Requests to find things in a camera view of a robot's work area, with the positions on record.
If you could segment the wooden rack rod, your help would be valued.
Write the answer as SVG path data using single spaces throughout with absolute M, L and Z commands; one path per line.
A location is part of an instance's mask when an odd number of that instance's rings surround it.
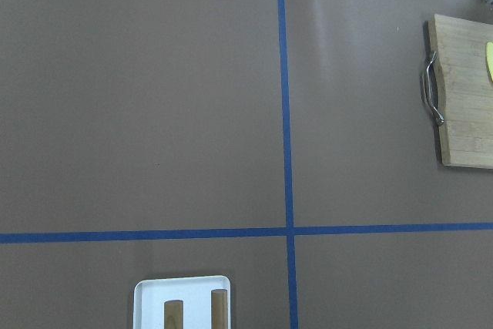
M 168 300 L 164 303 L 164 328 L 183 329 L 182 300 Z
M 211 291 L 211 328 L 229 327 L 228 292 L 225 289 Z

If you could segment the white rack tray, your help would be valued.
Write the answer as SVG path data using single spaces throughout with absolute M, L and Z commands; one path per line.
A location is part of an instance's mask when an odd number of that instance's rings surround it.
M 164 303 L 183 301 L 183 328 L 211 328 L 211 291 L 228 292 L 231 322 L 230 280 L 222 275 L 143 280 L 133 294 L 133 327 L 164 328 Z

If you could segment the wooden cutting board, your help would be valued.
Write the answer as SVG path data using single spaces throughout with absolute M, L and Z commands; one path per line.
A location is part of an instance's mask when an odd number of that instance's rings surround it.
M 425 99 L 438 126 L 442 163 L 491 169 L 492 80 L 485 46 L 492 26 L 434 15 L 428 34 Z

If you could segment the yellow plastic knife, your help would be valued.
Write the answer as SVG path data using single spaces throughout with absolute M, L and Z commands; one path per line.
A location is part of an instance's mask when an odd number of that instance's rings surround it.
M 493 42 L 487 42 L 485 46 L 485 58 L 488 75 L 493 80 Z

